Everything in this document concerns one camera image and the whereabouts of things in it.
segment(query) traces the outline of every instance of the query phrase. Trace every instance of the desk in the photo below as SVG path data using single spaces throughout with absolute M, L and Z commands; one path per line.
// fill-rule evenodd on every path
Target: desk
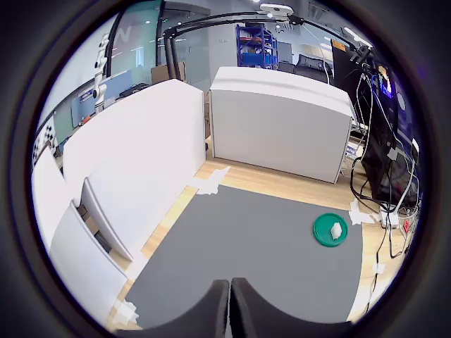
M 221 182 L 222 185 L 227 187 L 244 189 L 260 194 L 291 199 L 293 201 L 301 201 L 320 206 L 350 210 L 350 203 L 354 200 L 354 195 L 350 190 L 349 177 L 344 177 L 341 175 L 336 184 L 330 184 L 298 175 L 283 173 L 277 170 L 261 168 L 254 165 L 223 160 L 220 158 L 213 158 L 211 155 L 211 140 L 208 139 L 207 143 L 209 144 L 209 150 L 207 151 L 206 162 L 199 169 L 195 177 L 207 179 L 215 169 L 223 169 L 229 165 L 230 170 Z M 347 164 L 349 167 L 352 166 L 352 163 L 350 162 Z M 355 188 L 359 190 L 365 182 L 365 179 L 364 169 L 360 165 L 357 165 L 354 174 Z M 371 190 L 368 185 L 364 188 L 363 192 L 364 194 L 370 195 Z M 164 240 L 164 237 L 169 233 L 180 214 L 196 193 L 197 190 L 192 187 L 186 187 L 183 190 L 182 194 L 172 205 L 169 212 L 167 212 L 158 227 L 155 229 L 154 233 L 142 248 L 141 252 L 146 256 L 146 258 L 150 259 L 152 257 L 153 253 Z M 377 205 L 374 203 L 368 203 L 368 205 L 372 208 L 377 208 Z M 364 213 L 371 213 L 371 211 L 362 204 L 360 204 L 360 210 Z M 369 300 L 370 286 L 374 277 L 373 264 L 376 262 L 376 251 L 381 244 L 384 234 L 384 230 L 381 228 L 380 223 L 364 223 L 362 229 L 362 270 L 354 305 L 347 318 L 352 322 L 357 321 L 364 314 L 366 303 Z M 402 248 L 403 244 L 404 238 L 397 230 L 395 230 L 393 232 L 393 251 L 398 252 Z M 379 253 L 380 263 L 384 263 L 386 265 L 385 272 L 378 276 L 378 282 L 372 298 L 373 301 L 371 302 L 371 306 L 374 305 L 375 300 L 377 300 L 378 297 L 385 291 L 385 288 L 390 285 L 404 260 L 404 254 L 396 259 L 391 259 L 388 248 L 388 240 L 386 238 L 381 252 Z M 130 264 L 130 262 L 122 258 L 114 250 L 110 253 L 110 256 L 113 257 L 122 269 L 126 269 Z M 122 292 L 118 295 L 118 299 L 120 301 L 127 296 L 127 293 L 133 286 L 134 282 L 134 280 L 128 280 Z M 121 328 L 123 330 L 140 329 L 140 327 L 134 323 L 129 323 L 129 325 L 126 326 L 113 324 L 112 318 L 115 314 L 116 310 L 113 309 L 110 313 L 107 325 L 109 330 L 112 331 L 116 328 Z

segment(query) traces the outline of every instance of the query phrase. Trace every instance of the green plate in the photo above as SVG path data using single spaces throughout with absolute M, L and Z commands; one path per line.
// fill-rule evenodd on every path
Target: green plate
M 341 225 L 341 235 L 337 239 L 332 238 L 330 229 L 335 223 L 339 222 Z M 313 233 L 318 242 L 324 246 L 337 246 L 342 244 L 347 237 L 347 223 L 343 217 L 334 213 L 325 213 L 319 216 L 313 224 Z

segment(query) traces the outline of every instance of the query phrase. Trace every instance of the glass wall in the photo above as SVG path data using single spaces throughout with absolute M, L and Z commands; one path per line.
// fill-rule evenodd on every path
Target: glass wall
M 207 15 L 195 13 L 194 11 L 184 11 L 179 9 L 165 9 L 161 16 L 161 34 L 169 27 L 178 23 L 204 18 Z M 161 65 L 166 65 L 166 55 L 163 38 L 159 37 L 155 41 L 157 45 L 159 60 Z M 179 62 L 185 62 L 187 83 L 200 89 L 209 90 L 210 70 L 209 70 L 209 34 L 207 29 L 195 30 L 180 35 L 175 40 L 177 57 Z
M 113 42 L 111 75 L 131 70 L 133 83 L 152 83 L 155 67 L 155 37 L 161 0 L 130 6 L 119 22 Z

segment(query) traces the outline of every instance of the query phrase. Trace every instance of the metal shelving unit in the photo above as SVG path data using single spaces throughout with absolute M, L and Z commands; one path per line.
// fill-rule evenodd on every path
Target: metal shelving unit
M 255 53 L 243 51 L 249 47 Z M 268 69 L 277 69 L 279 60 L 277 52 L 277 39 L 264 28 L 260 27 L 242 27 L 237 25 L 237 53 L 238 67 L 262 67 Z

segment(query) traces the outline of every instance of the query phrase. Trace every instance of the gray mat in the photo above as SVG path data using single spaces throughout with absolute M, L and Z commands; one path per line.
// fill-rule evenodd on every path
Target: gray mat
M 315 219 L 330 212 L 350 225 L 335 248 L 313 235 Z M 148 328 L 189 310 L 213 280 L 246 277 L 280 310 L 336 323 L 350 313 L 361 265 L 362 227 L 347 211 L 220 186 L 191 200 L 126 299 Z

